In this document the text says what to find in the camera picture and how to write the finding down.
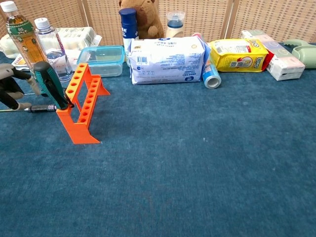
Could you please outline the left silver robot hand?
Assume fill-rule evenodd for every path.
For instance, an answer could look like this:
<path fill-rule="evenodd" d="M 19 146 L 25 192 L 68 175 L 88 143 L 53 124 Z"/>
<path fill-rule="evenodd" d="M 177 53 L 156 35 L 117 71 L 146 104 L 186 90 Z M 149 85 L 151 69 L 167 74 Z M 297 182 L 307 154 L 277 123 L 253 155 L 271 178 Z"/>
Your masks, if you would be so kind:
<path fill-rule="evenodd" d="M 24 97 L 24 92 L 15 81 L 25 80 L 32 88 L 35 95 L 41 95 L 40 88 L 35 78 L 25 72 L 17 70 L 9 63 L 0 65 L 0 101 L 13 111 L 21 111 L 31 107 L 31 103 L 19 103 L 18 99 Z"/>

